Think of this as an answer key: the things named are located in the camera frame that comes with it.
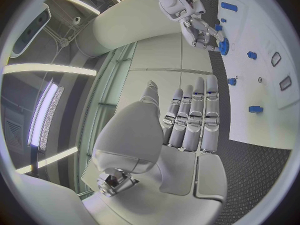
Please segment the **grey floor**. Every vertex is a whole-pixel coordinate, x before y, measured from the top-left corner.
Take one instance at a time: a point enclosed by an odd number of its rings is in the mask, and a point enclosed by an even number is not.
[[[206,13],[202,18],[211,26],[219,24],[218,0],[201,0]],[[218,79],[220,128],[217,154],[227,180],[227,203],[216,225],[231,225],[247,214],[268,193],[282,172],[290,150],[257,146],[229,140],[230,94],[222,56],[209,52],[213,74]]]

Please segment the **dark mesh surface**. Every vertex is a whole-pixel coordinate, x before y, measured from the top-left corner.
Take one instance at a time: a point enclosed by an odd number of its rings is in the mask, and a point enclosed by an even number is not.
[[[217,19],[218,0],[201,0],[206,13],[202,18],[211,26]],[[216,225],[231,225],[247,214],[276,182],[289,157],[290,150],[268,148],[229,140],[230,94],[220,53],[209,51],[213,74],[219,88],[220,127],[218,151],[228,181],[227,203]]]

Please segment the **air vent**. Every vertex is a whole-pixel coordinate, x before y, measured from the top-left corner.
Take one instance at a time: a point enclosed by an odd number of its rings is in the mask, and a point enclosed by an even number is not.
[[[90,1],[96,8],[100,8],[104,4],[104,0],[90,0]]]
[[[23,152],[23,126],[5,118],[4,136],[7,148],[15,152]]]

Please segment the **robotic hand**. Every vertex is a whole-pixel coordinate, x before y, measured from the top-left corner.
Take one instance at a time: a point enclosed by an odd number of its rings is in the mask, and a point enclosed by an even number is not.
[[[107,197],[134,186],[131,173],[149,171],[158,161],[163,146],[159,122],[158,87],[149,81],[139,101],[117,113],[99,134],[92,161],[99,171],[97,183]]]
[[[229,42],[222,32],[216,31],[204,20],[192,17],[206,12],[201,1],[159,0],[159,7],[170,20],[180,23],[182,34],[189,45],[227,55]],[[208,45],[211,35],[219,42],[219,47]]]

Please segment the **ventilation grille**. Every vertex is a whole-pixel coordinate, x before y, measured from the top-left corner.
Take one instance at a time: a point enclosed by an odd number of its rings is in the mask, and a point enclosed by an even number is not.
[[[5,118],[4,130],[5,142],[8,149],[23,152],[23,126]]]
[[[90,2],[96,7],[99,8],[104,4],[103,0],[90,0]]]

